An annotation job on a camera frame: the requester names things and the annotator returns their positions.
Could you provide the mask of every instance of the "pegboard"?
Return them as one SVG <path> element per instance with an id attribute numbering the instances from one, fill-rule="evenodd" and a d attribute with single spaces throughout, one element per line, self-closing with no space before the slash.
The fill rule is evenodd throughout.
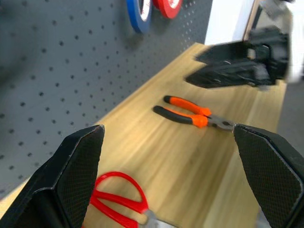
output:
<path id="1" fill-rule="evenodd" d="M 64 137 L 98 121 L 193 42 L 212 0 L 185 0 L 174 20 L 153 8 L 136 34 L 125 0 L 2 0 L 0 199 Z"/>

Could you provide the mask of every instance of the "wooden table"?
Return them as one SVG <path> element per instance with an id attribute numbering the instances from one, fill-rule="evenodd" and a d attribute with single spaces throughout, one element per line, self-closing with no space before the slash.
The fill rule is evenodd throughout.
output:
<path id="1" fill-rule="evenodd" d="M 193 57 L 205 48 L 194 44 L 98 122 L 105 125 L 98 175 L 107 171 L 131 175 L 144 189 L 157 217 L 179 227 L 254 227 L 258 204 L 233 134 L 175 123 L 152 111 L 154 105 L 169 106 L 162 101 L 164 95 L 175 95 L 229 120 L 276 131 L 284 83 L 260 92 L 249 86 L 207 90 L 183 81 L 202 65 Z M 135 188 L 121 179 L 111 179 L 101 188 L 139 199 Z M 1 202 L 1 210 L 20 190 Z M 106 204 L 144 221 L 144 216 Z M 84 226 L 119 227 L 92 205 Z"/>

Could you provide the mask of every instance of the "blue tape roll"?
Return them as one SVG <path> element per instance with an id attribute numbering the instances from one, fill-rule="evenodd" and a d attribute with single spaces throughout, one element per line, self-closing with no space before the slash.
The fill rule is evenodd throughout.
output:
<path id="1" fill-rule="evenodd" d="M 133 29 L 138 33 L 148 32 L 152 12 L 151 0 L 143 0 L 142 9 L 139 0 L 127 0 L 127 6 Z"/>

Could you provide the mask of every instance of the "orange pliers handle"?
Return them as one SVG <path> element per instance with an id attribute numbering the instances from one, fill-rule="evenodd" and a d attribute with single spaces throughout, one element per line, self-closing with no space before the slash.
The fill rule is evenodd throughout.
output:
<path id="1" fill-rule="evenodd" d="M 175 96 L 165 96 L 163 100 L 171 105 L 184 108 L 194 113 L 194 115 L 184 114 L 181 112 L 174 111 L 169 108 L 164 108 L 161 106 L 155 106 L 153 111 L 169 120 L 179 122 L 182 124 L 192 124 L 199 128 L 208 125 L 207 116 L 211 115 L 211 111 L 208 108 L 202 108 L 198 105 L 187 101 L 180 97 Z"/>

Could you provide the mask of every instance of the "scissors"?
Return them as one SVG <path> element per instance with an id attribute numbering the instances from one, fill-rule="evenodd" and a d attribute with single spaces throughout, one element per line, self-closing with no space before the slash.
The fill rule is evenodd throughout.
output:
<path id="1" fill-rule="evenodd" d="M 97 186 L 109 177 L 122 177 L 127 181 L 129 181 L 139 191 L 142 201 L 138 202 L 131 199 L 127 199 L 122 196 L 117 196 L 111 193 L 98 191 Z M 98 199 L 104 199 L 111 202 L 115 202 L 127 208 L 130 208 L 140 214 L 145 214 L 148 217 L 148 220 L 144 225 L 139 224 L 137 221 L 128 218 L 114 211 L 113 209 L 109 208 L 107 205 L 105 205 L 103 202 L 99 201 Z M 102 213 L 104 213 L 106 216 L 110 217 L 111 219 L 113 219 L 114 221 L 118 222 L 120 225 L 126 228 L 174 228 L 175 227 L 166 222 L 160 221 L 156 218 L 154 212 L 149 210 L 148 202 L 142 188 L 132 177 L 122 172 L 112 171 L 98 177 L 95 182 L 95 188 L 93 190 L 90 203 L 94 205 L 97 209 L 99 209 Z"/>
<path id="2" fill-rule="evenodd" d="M 169 103 L 171 105 L 184 108 L 193 112 L 194 114 L 184 114 L 181 112 L 174 111 L 169 108 L 164 108 L 161 106 L 155 106 L 153 111 L 169 120 L 179 122 L 182 124 L 192 124 L 199 128 L 205 126 L 213 126 L 219 127 L 223 130 L 232 131 L 235 123 L 224 118 L 218 117 L 213 115 L 208 108 L 203 108 L 195 103 L 187 101 L 183 98 L 176 97 L 176 96 L 164 96 L 164 102 Z"/>

